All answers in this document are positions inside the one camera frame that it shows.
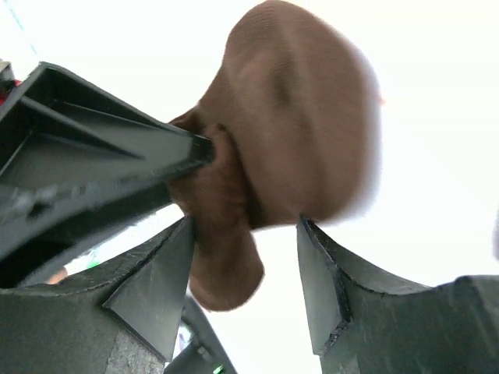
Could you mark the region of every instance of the black plastic part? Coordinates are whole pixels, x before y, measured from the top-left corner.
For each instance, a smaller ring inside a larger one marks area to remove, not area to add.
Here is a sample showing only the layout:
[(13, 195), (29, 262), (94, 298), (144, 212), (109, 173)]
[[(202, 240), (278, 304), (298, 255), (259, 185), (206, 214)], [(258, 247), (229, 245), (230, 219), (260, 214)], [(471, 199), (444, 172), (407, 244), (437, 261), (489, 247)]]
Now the black plastic part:
[[(313, 346), (325, 340), (321, 327), (335, 337), (320, 351), (324, 374), (499, 373), (499, 277), (427, 288), (368, 263), (303, 217), (297, 229)], [(345, 300), (333, 303), (338, 289)], [(352, 319), (337, 331), (345, 302)]]
[[(157, 351), (171, 358), (192, 260), (192, 233), (193, 220), (186, 217), (61, 284), (0, 289), (0, 372), (163, 373), (165, 360)], [(158, 267), (166, 256), (168, 268)], [(143, 275), (151, 276), (150, 290), (143, 288), (143, 299), (137, 300), (140, 295), (126, 291), (141, 283)], [(103, 309), (112, 295), (122, 304), (128, 297), (129, 302), (146, 303), (147, 311), (137, 316), (142, 320), (124, 324)], [(149, 340), (153, 329), (162, 333), (161, 347), (155, 337)]]
[(208, 139), (41, 63), (0, 106), (0, 287), (48, 279), (212, 157)]
[(165, 374), (237, 374), (203, 311), (189, 296), (182, 321), (193, 332), (193, 341), (166, 367)]
[(2, 61), (0, 59), (0, 99), (9, 94), (9, 92), (16, 85), (14, 79), (14, 71), (10, 62)]
[(179, 329), (194, 251), (194, 226), (185, 219), (154, 258), (125, 280), (103, 307), (164, 362), (170, 362)]

